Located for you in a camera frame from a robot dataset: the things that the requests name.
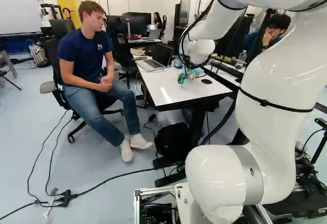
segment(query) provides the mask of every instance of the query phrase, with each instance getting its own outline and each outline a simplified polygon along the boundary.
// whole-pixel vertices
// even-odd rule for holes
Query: white robotic arm
[[[327,63],[322,58],[327,55],[327,9],[325,5],[314,8],[322,0],[229,2],[233,1],[243,6],[312,10],[298,13],[293,30],[258,55],[244,74],[235,111],[249,143],[199,146],[186,159],[191,193],[213,223],[232,223],[243,205],[275,203],[291,193],[296,136],[327,83]],[[184,40],[191,61],[201,63],[212,50],[206,47],[210,40],[199,39],[222,37],[241,12],[217,1],[207,19]]]

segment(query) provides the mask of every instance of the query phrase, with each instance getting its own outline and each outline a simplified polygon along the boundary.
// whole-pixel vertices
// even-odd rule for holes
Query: whiteboard
[[[0,35],[41,32],[37,0],[0,0]]]

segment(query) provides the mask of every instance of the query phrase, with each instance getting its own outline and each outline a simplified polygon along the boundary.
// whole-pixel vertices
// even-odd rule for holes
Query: light blue floor
[[[28,68],[29,64],[18,64],[15,67]],[[4,88],[0,88],[0,216],[33,201],[33,198],[27,194],[26,179],[43,140],[65,112],[51,94],[39,93],[39,85],[52,79],[51,67],[17,72],[17,79],[11,78],[10,73],[7,77],[23,91],[17,90],[9,83],[6,83]],[[132,86],[132,90],[137,93],[135,85]],[[220,103],[219,109],[209,113],[210,129],[220,121],[230,104],[231,100],[226,98]],[[121,104],[117,102],[112,108],[120,107]],[[140,122],[144,124],[152,113],[157,112],[153,109],[139,109]],[[163,127],[183,121],[180,111],[157,114]],[[45,195],[44,186],[51,151],[61,126],[70,119],[70,116],[71,112],[68,112],[61,125],[46,142],[44,152],[30,181],[31,191],[42,201],[49,200]],[[312,131],[319,128],[313,122],[316,117],[327,119],[327,115],[317,110],[313,111],[299,135],[300,140],[305,141]],[[123,132],[127,132],[126,123],[120,114],[108,115],[108,119]],[[111,146],[88,126],[76,135],[75,144],[69,144],[66,135],[77,124],[76,121],[71,122],[59,137],[49,189],[58,187],[59,191],[71,189],[73,193],[79,193],[109,177],[152,167],[152,160],[155,158],[154,148],[135,152],[133,163],[125,164],[121,160],[119,149]],[[160,129],[155,125],[150,126],[155,132]],[[148,140],[153,140],[151,131],[143,127],[141,130]],[[212,144],[230,142],[236,130],[236,121],[232,116],[221,131],[211,139]],[[322,133],[312,138],[308,145],[310,154],[314,152],[321,138]],[[327,182],[324,169],[326,163],[327,155],[323,152],[317,163],[317,170],[320,171],[318,175],[320,180],[325,183]],[[48,220],[43,216],[45,209],[35,205],[17,212],[1,223],[133,223],[134,189],[154,187],[154,180],[161,177],[163,173],[158,170],[116,179],[73,200],[66,209],[53,209]],[[326,221],[324,218],[310,221],[301,219],[295,223],[318,224],[324,221]]]

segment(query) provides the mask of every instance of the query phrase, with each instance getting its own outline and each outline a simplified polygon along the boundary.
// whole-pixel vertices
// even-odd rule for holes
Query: young man
[[[269,24],[262,39],[262,49],[265,50],[279,42],[282,39],[281,35],[286,32],[290,23],[291,18],[286,14],[272,15],[269,19]],[[254,43],[257,36],[258,33],[254,32],[245,37],[244,50],[246,50],[248,53],[252,50],[252,48],[254,48]]]
[[[60,40],[58,58],[63,91],[70,106],[114,146],[120,146],[124,162],[130,162],[133,152],[130,148],[147,149],[153,145],[140,134],[139,121],[133,91],[122,83],[115,82],[112,43],[106,32],[101,31],[105,11],[93,1],[83,1],[78,9],[82,27]],[[102,60],[107,63],[107,75],[101,76]],[[121,100],[127,121],[129,139],[122,134],[99,111],[96,93]]]

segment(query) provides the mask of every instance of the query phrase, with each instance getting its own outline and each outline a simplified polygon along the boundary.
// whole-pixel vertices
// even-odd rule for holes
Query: black backpack
[[[157,152],[171,160],[184,161],[191,151],[190,130],[185,123],[169,125],[154,138]]]

